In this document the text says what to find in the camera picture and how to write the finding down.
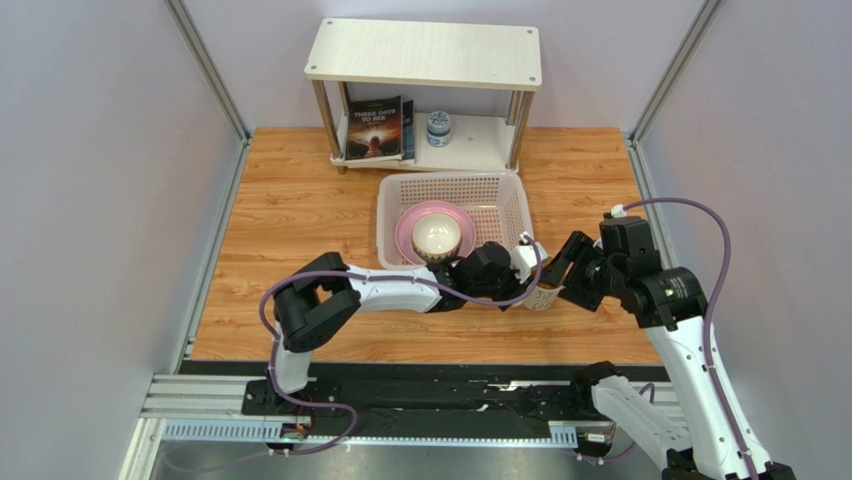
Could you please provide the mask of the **patterned mug yellow interior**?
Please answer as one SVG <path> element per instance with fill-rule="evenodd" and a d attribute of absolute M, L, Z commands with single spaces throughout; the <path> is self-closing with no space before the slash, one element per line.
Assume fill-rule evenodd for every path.
<path fill-rule="evenodd" d="M 521 302 L 521 305 L 531 311 L 547 310 L 559 298 L 562 290 L 562 286 L 554 287 L 539 283 L 535 286 L 533 292 Z"/>

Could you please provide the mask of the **white bowl yellow rim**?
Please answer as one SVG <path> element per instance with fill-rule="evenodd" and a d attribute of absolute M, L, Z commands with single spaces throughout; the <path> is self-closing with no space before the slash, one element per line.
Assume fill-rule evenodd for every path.
<path fill-rule="evenodd" d="M 414 224 L 411 244 L 426 262 L 440 262 L 458 254 L 463 240 L 460 224 L 450 215 L 431 213 Z"/>

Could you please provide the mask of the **pink plastic plate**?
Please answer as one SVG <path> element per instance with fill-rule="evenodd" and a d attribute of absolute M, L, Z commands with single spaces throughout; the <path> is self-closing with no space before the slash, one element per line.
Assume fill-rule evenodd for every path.
<path fill-rule="evenodd" d="M 470 255 L 473 252 L 477 241 L 476 229 L 471 217 L 465 210 L 458 207 L 457 205 L 444 201 L 431 200 L 421 202 L 409 208 L 402 214 L 400 220 L 397 222 L 395 230 L 395 241 L 397 249 L 401 253 L 402 257 L 412 265 L 426 265 L 428 263 L 441 262 L 426 262 L 420 259 L 414 252 L 411 244 L 411 232 L 414 224 L 417 222 L 418 219 L 420 219 L 424 215 L 431 213 L 448 214 L 452 216 L 461 226 L 463 240 L 460 250 L 457 255 L 451 258 L 447 258 L 445 260 L 452 260 L 453 258 L 456 258 L 458 256 L 466 257 Z"/>

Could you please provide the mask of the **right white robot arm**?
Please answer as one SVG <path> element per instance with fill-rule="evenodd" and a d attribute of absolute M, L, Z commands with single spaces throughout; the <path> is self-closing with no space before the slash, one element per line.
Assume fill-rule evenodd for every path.
<path fill-rule="evenodd" d="M 664 479 L 792 479 L 771 459 L 716 358 L 710 306 L 684 267 L 664 268 L 649 223 L 607 217 L 593 240 L 575 231 L 545 267 L 559 298 L 589 311 L 615 298 L 636 319 L 663 362 L 686 425 L 680 427 L 638 393 L 610 362 L 575 372 L 573 407 L 619 426 L 658 466 Z"/>

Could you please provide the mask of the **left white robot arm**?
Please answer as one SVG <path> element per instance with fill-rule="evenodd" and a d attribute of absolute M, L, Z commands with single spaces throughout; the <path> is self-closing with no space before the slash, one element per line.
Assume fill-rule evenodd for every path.
<path fill-rule="evenodd" d="M 506 310 L 532 295 L 547 258 L 528 234 L 512 250 L 488 242 L 466 257 L 403 270 L 364 269 L 337 252 L 322 254 L 262 296 L 259 317 L 274 341 L 270 383 L 278 394 L 304 389 L 314 351 L 357 314 L 443 313 L 469 303 Z"/>

